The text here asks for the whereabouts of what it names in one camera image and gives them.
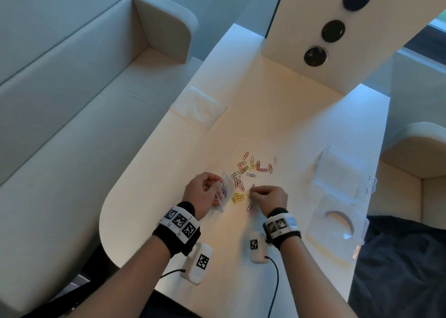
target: person's left arm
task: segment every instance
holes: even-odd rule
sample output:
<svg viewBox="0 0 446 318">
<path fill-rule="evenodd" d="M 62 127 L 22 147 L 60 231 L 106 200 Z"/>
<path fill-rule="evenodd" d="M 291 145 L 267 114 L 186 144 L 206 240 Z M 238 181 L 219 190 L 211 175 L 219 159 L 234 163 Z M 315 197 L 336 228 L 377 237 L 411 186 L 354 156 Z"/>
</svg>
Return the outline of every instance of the person's left arm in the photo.
<svg viewBox="0 0 446 318">
<path fill-rule="evenodd" d="M 215 195 L 222 198 L 220 176 L 210 173 L 198 175 L 186 186 L 182 201 L 192 203 L 194 216 L 201 220 L 212 205 Z M 133 257 L 102 287 L 87 298 L 71 314 L 76 317 L 139 317 L 153 292 L 172 251 L 158 236 L 151 236 Z"/>
</svg>

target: wristband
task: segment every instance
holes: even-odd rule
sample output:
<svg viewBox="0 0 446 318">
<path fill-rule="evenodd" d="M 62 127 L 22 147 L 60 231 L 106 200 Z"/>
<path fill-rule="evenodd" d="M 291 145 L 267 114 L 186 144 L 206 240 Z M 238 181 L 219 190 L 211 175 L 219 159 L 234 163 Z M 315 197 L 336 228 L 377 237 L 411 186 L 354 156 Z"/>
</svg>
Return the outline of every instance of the wristband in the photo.
<svg viewBox="0 0 446 318">
<path fill-rule="evenodd" d="M 152 235 L 159 237 L 170 251 L 170 257 L 182 252 L 187 256 L 201 235 L 200 223 L 193 216 L 190 202 L 181 202 L 161 218 Z"/>
<path fill-rule="evenodd" d="M 284 208 L 275 208 L 270 212 L 268 218 L 263 224 L 266 234 L 266 242 L 272 243 L 280 250 L 282 242 L 291 236 L 301 238 L 296 220 Z"/>
</svg>

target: tabletop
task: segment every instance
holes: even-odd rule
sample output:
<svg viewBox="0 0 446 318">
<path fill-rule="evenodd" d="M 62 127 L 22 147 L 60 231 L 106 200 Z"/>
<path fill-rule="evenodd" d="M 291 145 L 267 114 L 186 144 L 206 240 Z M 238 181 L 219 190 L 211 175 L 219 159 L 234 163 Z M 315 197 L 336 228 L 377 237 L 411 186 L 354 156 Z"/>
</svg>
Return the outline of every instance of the tabletop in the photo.
<svg viewBox="0 0 446 318">
<path fill-rule="evenodd" d="M 137 251 L 167 210 L 181 201 L 184 186 L 197 173 L 237 171 L 249 152 L 273 173 L 242 177 L 245 185 L 282 186 L 288 209 L 304 233 L 323 192 L 311 180 L 315 162 L 333 144 L 367 163 L 375 175 L 389 98 L 364 85 L 343 96 L 260 55 L 264 38 L 233 25 L 209 54 L 188 86 L 194 86 L 227 110 L 206 133 L 168 111 L 108 194 L 99 220 L 102 245 L 119 267 Z M 358 207 L 367 212 L 370 197 Z M 201 221 L 199 241 L 213 248 L 198 286 L 172 274 L 156 290 L 207 317 L 262 317 L 276 285 L 272 263 L 249 260 L 247 235 L 262 231 L 265 217 L 248 200 L 211 210 Z M 354 264 L 336 260 L 304 237 L 310 253 L 333 285 L 348 299 Z M 272 317 L 297 317 L 280 253 L 269 248 L 280 274 Z M 166 271 L 186 258 L 170 260 Z"/>
</svg>

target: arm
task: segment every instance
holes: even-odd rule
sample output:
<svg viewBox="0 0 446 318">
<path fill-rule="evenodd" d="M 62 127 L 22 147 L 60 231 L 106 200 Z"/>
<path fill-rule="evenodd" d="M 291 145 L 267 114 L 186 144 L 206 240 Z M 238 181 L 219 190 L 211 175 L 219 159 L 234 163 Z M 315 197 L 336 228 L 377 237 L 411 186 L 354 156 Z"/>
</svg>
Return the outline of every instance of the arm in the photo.
<svg viewBox="0 0 446 318">
<path fill-rule="evenodd" d="M 203 173 L 186 186 L 182 201 L 193 204 L 201 220 L 210 207 L 217 206 L 215 195 L 223 197 L 220 176 Z M 70 318 L 137 318 L 172 256 L 171 249 L 157 236 L 151 236 L 131 259 L 102 287 L 86 299 Z"/>
<path fill-rule="evenodd" d="M 286 208 L 288 195 L 277 186 L 256 186 L 251 198 L 268 217 L 275 208 Z M 285 239 L 280 252 L 299 318 L 357 318 L 299 237 Z"/>
</svg>

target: person's left hand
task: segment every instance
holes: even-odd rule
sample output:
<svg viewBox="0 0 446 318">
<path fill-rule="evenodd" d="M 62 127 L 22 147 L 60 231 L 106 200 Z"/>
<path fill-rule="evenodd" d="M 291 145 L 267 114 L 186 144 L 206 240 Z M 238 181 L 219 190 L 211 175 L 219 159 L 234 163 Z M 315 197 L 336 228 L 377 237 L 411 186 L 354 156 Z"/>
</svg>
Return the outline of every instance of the person's left hand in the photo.
<svg viewBox="0 0 446 318">
<path fill-rule="evenodd" d="M 223 199 L 222 185 L 223 179 L 218 175 L 199 174 L 186 186 L 182 201 L 191 202 L 195 208 L 195 218 L 201 220 L 209 212 L 211 206 L 220 205 L 215 195 Z"/>
</svg>

